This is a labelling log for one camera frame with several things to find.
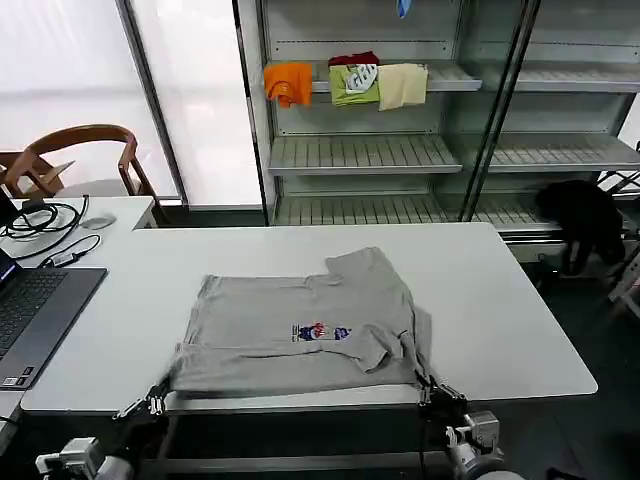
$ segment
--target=white desk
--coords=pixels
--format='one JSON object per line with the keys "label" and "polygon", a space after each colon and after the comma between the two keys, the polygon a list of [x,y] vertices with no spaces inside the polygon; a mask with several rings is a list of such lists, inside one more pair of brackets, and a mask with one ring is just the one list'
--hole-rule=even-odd
{"label": "white desk", "polygon": [[[299,276],[378,246],[433,316],[432,366],[471,400],[589,394],[597,384],[488,224],[138,230],[26,393],[30,412],[114,412],[146,393],[185,332],[207,273]],[[246,411],[415,403],[409,386],[174,403]]]}
{"label": "white desk", "polygon": [[[47,203],[66,203],[73,206],[78,211],[80,211],[80,209],[82,208],[81,198],[55,198],[46,199],[45,201]],[[22,202],[22,200],[14,200],[14,204],[18,208],[20,207],[20,204]],[[103,245],[96,248],[96,250],[91,252],[91,254],[81,258],[77,264],[74,264],[74,266],[104,266],[104,263],[101,263],[101,258],[105,253],[105,247],[107,245],[110,245],[111,239],[121,237],[123,235],[126,236],[127,234],[131,233],[132,230],[143,228],[147,224],[153,223],[153,216],[151,215],[152,207],[153,199],[151,197],[91,197],[89,199],[89,207],[87,209],[87,212],[85,213],[85,216],[83,217],[83,220],[87,220],[93,217],[99,217],[105,213],[110,213],[117,218],[117,220],[112,225],[109,225],[108,227],[97,231],[78,227],[71,235],[69,235],[69,237],[64,242],[55,247],[53,250],[50,250],[49,252],[46,252],[42,255],[38,255],[37,257],[22,260],[20,261],[20,264],[23,267],[35,267],[53,252],[57,252],[67,245],[71,245],[73,242],[82,237],[95,233],[100,235]],[[68,222],[69,219],[71,219],[71,212],[66,209],[60,209],[60,215],[63,217],[64,223]],[[11,255],[12,257],[18,257],[26,255],[29,252],[40,250],[47,245],[51,245],[63,234],[64,232],[46,233],[38,237],[34,237],[34,239],[30,241],[15,241],[9,238],[2,238],[0,239],[0,248],[2,248],[7,254]],[[82,248],[83,246],[90,245],[91,241],[88,240],[87,245],[78,245],[78,247]]]}
{"label": "white desk", "polygon": [[[78,211],[82,207],[82,199],[79,198],[48,199],[46,201],[68,203],[77,208]],[[21,203],[22,201],[20,200],[14,201],[14,204],[18,207]],[[109,253],[109,250],[114,246],[114,244],[121,244],[120,242],[117,242],[118,239],[124,240],[129,237],[133,230],[143,228],[147,224],[153,223],[153,217],[151,216],[152,206],[153,199],[151,197],[90,198],[89,208],[84,219],[99,216],[101,213],[110,213],[117,218],[116,222],[96,232],[84,228],[77,228],[69,238],[50,252],[24,260],[20,263],[22,266],[27,267],[38,265],[44,258],[46,258],[47,255],[70,245],[72,242],[86,235],[96,233],[100,235],[102,244],[89,255],[82,257],[77,264],[74,264],[74,266],[104,267],[109,262],[109,259],[117,254],[117,250],[113,253]],[[61,213],[69,215],[70,212],[65,211]],[[53,243],[56,238],[59,238],[59,235],[61,234],[46,234],[30,242],[16,242],[8,238],[3,238],[0,240],[0,248],[11,256],[24,255]],[[9,418],[17,418],[19,414],[18,407],[20,405],[22,395],[22,392],[0,391],[0,415]],[[0,421],[0,454],[4,451],[4,447],[10,439],[13,431],[13,427]]]}

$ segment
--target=gray t-shirt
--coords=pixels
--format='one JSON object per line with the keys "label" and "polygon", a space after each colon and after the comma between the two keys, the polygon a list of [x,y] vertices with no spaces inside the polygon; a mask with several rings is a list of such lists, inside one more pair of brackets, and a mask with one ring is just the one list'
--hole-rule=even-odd
{"label": "gray t-shirt", "polygon": [[415,383],[430,316],[378,248],[304,278],[207,276],[172,367],[172,389],[208,397]]}

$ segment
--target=orange cloth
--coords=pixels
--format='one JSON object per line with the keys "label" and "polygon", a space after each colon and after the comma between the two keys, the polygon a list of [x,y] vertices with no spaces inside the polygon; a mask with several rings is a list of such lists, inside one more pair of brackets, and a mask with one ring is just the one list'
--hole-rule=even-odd
{"label": "orange cloth", "polygon": [[269,100],[278,98],[283,108],[311,105],[311,64],[278,63],[264,69],[264,90]]}

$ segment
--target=metal shelf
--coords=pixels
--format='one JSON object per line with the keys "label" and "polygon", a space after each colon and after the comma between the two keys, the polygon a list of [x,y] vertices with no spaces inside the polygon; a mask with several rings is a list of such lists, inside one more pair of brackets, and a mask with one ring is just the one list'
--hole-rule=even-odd
{"label": "metal shelf", "polygon": [[[460,158],[475,161],[476,136],[462,136]],[[604,133],[503,133],[490,172],[589,172],[637,170],[640,154]]]}
{"label": "metal shelf", "polygon": [[277,137],[269,171],[284,175],[455,173],[462,165],[437,135]]}
{"label": "metal shelf", "polygon": [[[480,67],[480,76],[496,88],[502,68]],[[525,62],[519,92],[640,92],[640,65],[630,63]]]}
{"label": "metal shelf", "polygon": [[[313,93],[330,93],[329,66],[326,62],[313,63]],[[409,63],[398,60],[385,63]],[[471,77],[453,62],[416,60],[413,63],[426,64],[429,69],[427,92],[475,92],[482,87],[482,80]]]}
{"label": "metal shelf", "polygon": [[[457,217],[462,196],[444,194],[438,196],[442,207],[449,212],[450,220]],[[540,217],[535,205],[535,193],[482,193],[472,222],[493,224],[502,233],[540,233],[559,230],[555,224]]]}
{"label": "metal shelf", "polygon": [[430,195],[282,197],[276,225],[366,225],[447,222]]}

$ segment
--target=laptop keyboard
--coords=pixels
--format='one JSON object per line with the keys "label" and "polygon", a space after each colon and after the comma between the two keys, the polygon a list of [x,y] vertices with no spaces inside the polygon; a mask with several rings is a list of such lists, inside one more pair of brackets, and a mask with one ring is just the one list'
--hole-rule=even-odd
{"label": "laptop keyboard", "polygon": [[0,359],[64,279],[65,272],[24,271],[0,297]]}

